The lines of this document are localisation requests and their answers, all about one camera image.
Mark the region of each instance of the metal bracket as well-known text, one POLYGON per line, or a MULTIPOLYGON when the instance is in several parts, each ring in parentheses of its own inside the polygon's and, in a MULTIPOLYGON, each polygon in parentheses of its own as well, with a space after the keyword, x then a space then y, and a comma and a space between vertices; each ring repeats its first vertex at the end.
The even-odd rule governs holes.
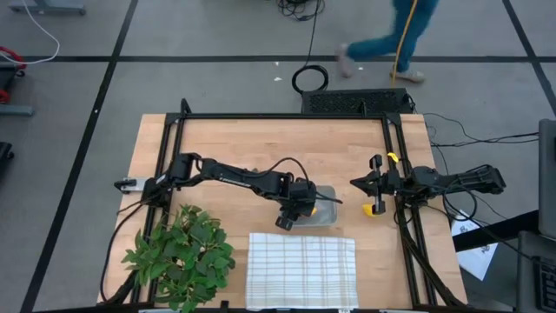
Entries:
POLYGON ((127 195, 131 191, 142 191, 147 179, 147 177, 124 177, 121 181, 115 182, 114 187, 127 195))

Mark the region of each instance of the blue jeans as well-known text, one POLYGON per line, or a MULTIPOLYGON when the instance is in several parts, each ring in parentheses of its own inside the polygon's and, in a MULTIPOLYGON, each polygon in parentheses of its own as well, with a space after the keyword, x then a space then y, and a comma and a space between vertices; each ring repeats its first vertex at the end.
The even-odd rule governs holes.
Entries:
MULTIPOLYGON (((428 26, 431 16, 434 13, 438 0, 418 0, 415 7, 414 16, 407 29, 406 38, 400 51, 400 60, 398 61, 398 72, 404 72, 409 69, 409 59, 415 52, 417 38, 423 34, 428 26)), ((347 56, 355 61, 366 61, 371 57, 395 53, 398 49, 398 43, 401 34, 406 26, 407 17, 413 4, 412 0, 393 0, 396 10, 396 18, 394 23, 394 31, 392 34, 376 39, 370 39, 358 43, 352 43, 347 48, 347 56)))

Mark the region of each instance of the white paper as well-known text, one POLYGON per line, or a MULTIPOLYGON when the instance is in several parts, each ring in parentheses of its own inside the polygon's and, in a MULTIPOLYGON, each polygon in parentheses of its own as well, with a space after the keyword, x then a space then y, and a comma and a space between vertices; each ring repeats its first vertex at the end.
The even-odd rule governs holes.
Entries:
MULTIPOLYGON (((454 221, 452 224, 452 236, 478 228, 479 226, 470 221, 454 221)), ((458 263, 464 270, 482 281, 485 278, 490 262, 493 260, 497 246, 497 243, 491 243, 480 248, 458 252, 458 263)))

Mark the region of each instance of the person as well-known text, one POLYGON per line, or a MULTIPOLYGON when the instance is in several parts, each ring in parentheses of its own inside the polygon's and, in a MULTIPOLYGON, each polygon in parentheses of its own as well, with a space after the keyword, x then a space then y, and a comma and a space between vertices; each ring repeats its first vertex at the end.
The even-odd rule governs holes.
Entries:
MULTIPOLYGON (((351 43, 343 43, 336 51, 336 59, 340 67, 340 73, 344 77, 351 77, 353 61, 366 61, 372 57, 396 53, 403 30, 406 27, 407 18, 413 5, 412 0, 393 0, 395 8, 395 22, 392 34, 382 38, 375 38, 351 43)), ((416 0, 418 1, 413 18, 407 29, 406 38, 401 46, 396 78, 405 79, 413 83, 423 83, 425 75, 419 71, 409 69, 409 60, 415 51, 417 39, 423 34, 428 22, 434 13, 438 0, 416 0)))

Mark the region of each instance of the white cloth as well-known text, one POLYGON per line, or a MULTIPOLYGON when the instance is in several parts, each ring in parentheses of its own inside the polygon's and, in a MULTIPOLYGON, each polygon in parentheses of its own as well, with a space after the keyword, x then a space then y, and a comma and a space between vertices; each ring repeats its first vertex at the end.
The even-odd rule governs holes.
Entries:
POLYGON ((249 236, 246 309, 355 309, 355 240, 249 236))

